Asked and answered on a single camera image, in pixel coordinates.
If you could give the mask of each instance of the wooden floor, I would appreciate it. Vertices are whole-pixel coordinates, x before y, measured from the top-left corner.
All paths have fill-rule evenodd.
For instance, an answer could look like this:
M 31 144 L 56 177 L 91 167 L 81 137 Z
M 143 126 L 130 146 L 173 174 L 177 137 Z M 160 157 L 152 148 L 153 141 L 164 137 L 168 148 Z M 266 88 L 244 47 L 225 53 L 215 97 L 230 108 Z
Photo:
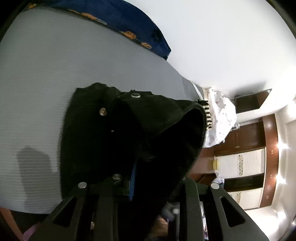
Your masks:
M 187 176 L 198 181 L 204 174 L 213 173 L 213 160 L 214 147 L 203 148 Z

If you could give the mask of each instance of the metal grommet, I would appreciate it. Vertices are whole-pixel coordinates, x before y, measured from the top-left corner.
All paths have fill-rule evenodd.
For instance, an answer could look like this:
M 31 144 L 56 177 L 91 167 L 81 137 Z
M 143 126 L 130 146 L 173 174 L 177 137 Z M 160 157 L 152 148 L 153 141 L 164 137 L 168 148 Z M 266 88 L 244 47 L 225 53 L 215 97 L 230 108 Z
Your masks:
M 121 175 L 120 174 L 114 174 L 113 175 L 113 179 L 114 180 L 119 180 L 121 178 Z
M 219 189 L 220 185 L 218 183 L 212 183 L 211 188 L 213 189 Z
M 105 108 L 101 108 L 100 111 L 99 111 L 99 113 L 100 113 L 100 115 L 102 115 L 102 116 L 107 115 L 107 111 L 106 111 Z
M 79 188 L 86 188 L 86 182 L 81 182 L 78 184 Z
M 139 98 L 139 97 L 141 97 L 141 95 L 139 93 L 132 93 L 131 94 L 131 97 L 133 97 L 133 98 Z

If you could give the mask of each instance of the ceiling light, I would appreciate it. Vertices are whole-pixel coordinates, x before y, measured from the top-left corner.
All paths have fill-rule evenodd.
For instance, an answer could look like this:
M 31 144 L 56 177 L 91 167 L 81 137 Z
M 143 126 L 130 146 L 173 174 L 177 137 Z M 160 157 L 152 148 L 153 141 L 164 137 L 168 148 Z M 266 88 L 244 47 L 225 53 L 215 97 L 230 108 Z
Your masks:
M 282 178 L 280 174 L 276 175 L 276 182 L 286 184 L 286 179 Z
M 285 143 L 281 143 L 281 142 L 279 142 L 279 143 L 277 144 L 277 148 L 278 148 L 278 149 L 289 149 L 289 146 L 288 146 L 287 144 L 285 144 Z

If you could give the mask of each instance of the triangular cutout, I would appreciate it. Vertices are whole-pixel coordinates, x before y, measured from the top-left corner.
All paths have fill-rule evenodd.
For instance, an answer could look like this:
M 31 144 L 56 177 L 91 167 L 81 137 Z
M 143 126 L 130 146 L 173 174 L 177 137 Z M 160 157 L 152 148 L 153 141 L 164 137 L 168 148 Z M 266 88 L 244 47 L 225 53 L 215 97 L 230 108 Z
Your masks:
M 225 197 L 221 198 L 221 203 L 229 227 L 232 228 L 245 222 L 243 216 L 232 206 L 232 204 Z

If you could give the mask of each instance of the blue blanket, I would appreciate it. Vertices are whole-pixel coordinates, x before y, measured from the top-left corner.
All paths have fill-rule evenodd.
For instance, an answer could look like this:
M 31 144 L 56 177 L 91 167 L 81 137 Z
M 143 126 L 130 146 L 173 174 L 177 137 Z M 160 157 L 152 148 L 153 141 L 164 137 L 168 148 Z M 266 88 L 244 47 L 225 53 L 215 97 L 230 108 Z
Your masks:
M 167 59 L 171 49 L 156 24 L 140 9 L 123 0 L 43 0 L 43 4 L 66 9 L 105 24 Z

